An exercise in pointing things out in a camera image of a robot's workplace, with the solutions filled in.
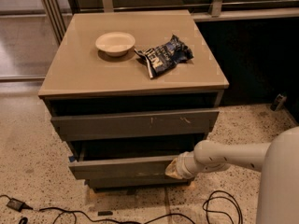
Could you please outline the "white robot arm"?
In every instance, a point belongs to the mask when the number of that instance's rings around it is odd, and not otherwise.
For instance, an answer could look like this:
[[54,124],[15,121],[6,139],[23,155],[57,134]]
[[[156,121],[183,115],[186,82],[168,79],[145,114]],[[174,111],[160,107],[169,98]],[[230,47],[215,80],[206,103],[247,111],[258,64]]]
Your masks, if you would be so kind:
[[261,174],[256,224],[299,223],[299,128],[270,143],[225,145],[203,140],[176,156],[165,169],[175,179],[226,170],[235,165]]

